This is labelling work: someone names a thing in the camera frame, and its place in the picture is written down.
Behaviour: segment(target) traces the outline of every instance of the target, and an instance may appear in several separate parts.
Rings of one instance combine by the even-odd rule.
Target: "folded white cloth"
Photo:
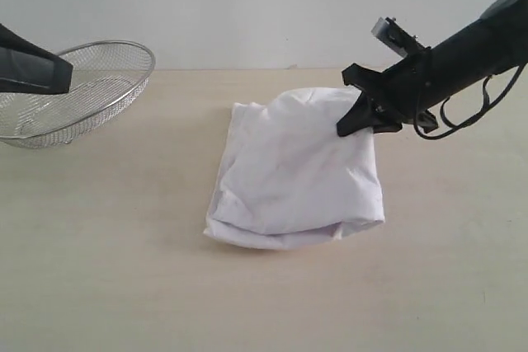
[[[235,104],[205,235],[285,250],[383,223],[372,130],[336,134],[358,96],[353,88],[304,88],[268,106]]]

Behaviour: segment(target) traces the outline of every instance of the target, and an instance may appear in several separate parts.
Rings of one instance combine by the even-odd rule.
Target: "black cable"
[[[500,95],[493,102],[490,102],[490,98],[489,98],[489,94],[487,90],[488,83],[492,79],[492,76],[487,77],[483,82],[483,104],[482,104],[480,111],[478,111],[477,113],[475,113],[468,119],[464,120],[460,124],[454,124],[446,117],[444,108],[445,108],[447,101],[450,99],[450,97],[447,98],[441,105],[440,113],[441,113],[442,121],[448,127],[450,127],[450,129],[438,135],[426,135],[418,128],[420,98],[422,95],[422,90],[419,90],[417,94],[416,110],[415,110],[414,120],[413,120],[413,126],[414,126],[415,132],[420,138],[424,138],[426,140],[439,140],[439,139],[447,138],[448,136],[454,134],[455,132],[461,130],[462,128],[466,128],[466,127],[469,127],[470,125],[473,125],[474,123],[479,121],[481,118],[483,118],[486,113],[488,113],[491,109],[493,109],[496,105],[498,105],[506,97],[508,92],[513,88],[513,86],[515,86],[517,80],[519,80],[519,77],[521,76],[525,67],[526,67],[526,64],[521,65],[519,66],[519,68],[517,68],[515,74],[511,78],[510,82],[507,84],[506,88],[504,88],[504,90],[500,93]]]

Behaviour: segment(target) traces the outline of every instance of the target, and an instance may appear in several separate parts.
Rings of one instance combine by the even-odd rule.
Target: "white cloth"
[[[374,136],[336,122],[356,89],[303,88],[235,104],[205,235],[272,250],[342,239],[384,222]]]

